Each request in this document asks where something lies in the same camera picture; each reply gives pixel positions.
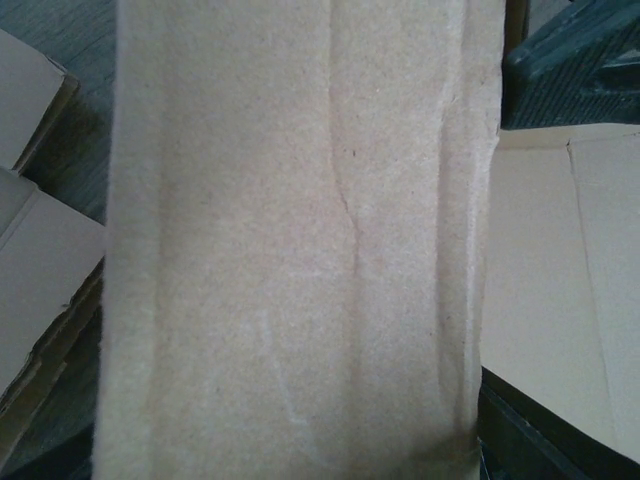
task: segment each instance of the floor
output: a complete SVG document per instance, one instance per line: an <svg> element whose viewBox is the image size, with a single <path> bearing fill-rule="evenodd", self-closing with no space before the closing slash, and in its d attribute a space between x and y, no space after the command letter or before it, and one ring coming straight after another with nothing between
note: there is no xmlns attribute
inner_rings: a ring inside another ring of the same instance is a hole
<svg viewBox="0 0 640 480"><path fill-rule="evenodd" d="M2 0L0 28L64 65L81 83L78 96L26 176L58 200L104 223L115 78L115 1ZM98 313L4 472L59 445L93 421L100 323Z"/></svg>

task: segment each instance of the cardboard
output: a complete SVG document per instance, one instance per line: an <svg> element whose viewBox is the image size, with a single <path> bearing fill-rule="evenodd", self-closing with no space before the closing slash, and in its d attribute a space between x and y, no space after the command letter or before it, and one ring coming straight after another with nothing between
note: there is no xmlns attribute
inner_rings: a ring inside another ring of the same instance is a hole
<svg viewBox="0 0 640 480"><path fill-rule="evenodd" d="M80 320L52 322L103 248L100 224L0 169L0 468L57 378Z"/></svg>
<svg viewBox="0 0 640 480"><path fill-rule="evenodd" d="M62 67L0 30L0 168L26 168L77 89Z"/></svg>
<svg viewBox="0 0 640 480"><path fill-rule="evenodd" d="M477 478L503 9L121 2L96 478Z"/></svg>
<svg viewBox="0 0 640 480"><path fill-rule="evenodd" d="M491 174L481 355L504 380L640 461L634 130L503 132Z"/></svg>

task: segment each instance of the open cardboard box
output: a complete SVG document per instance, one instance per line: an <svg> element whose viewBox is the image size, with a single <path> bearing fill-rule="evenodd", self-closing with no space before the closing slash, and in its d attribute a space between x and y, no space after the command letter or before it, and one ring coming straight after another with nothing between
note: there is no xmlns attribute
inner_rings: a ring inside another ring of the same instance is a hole
<svg viewBox="0 0 640 480"><path fill-rule="evenodd" d="M483 365L640 461L640 127L502 132Z"/></svg>
<svg viewBox="0 0 640 480"><path fill-rule="evenodd" d="M0 470L100 299L102 225L18 176L77 86L0 31Z"/></svg>

